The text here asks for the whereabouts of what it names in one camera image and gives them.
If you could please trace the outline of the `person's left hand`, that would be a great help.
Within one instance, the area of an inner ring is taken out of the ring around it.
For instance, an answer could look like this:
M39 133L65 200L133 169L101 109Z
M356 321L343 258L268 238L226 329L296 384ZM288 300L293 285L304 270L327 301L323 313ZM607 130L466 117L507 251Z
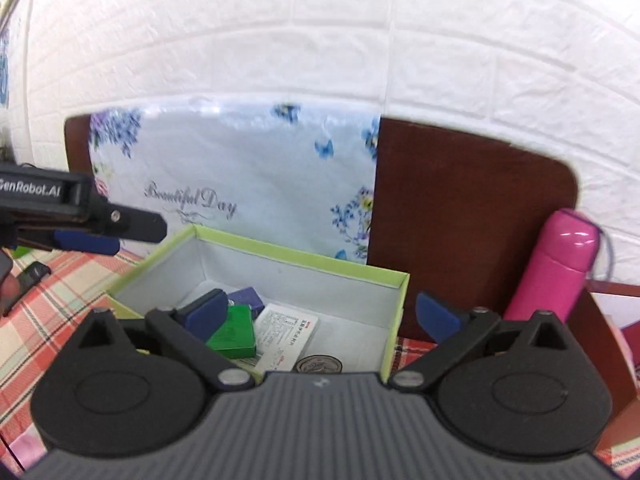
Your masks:
M7 316L14 305L14 301L21 291L17 278L8 274L1 283L1 315Z

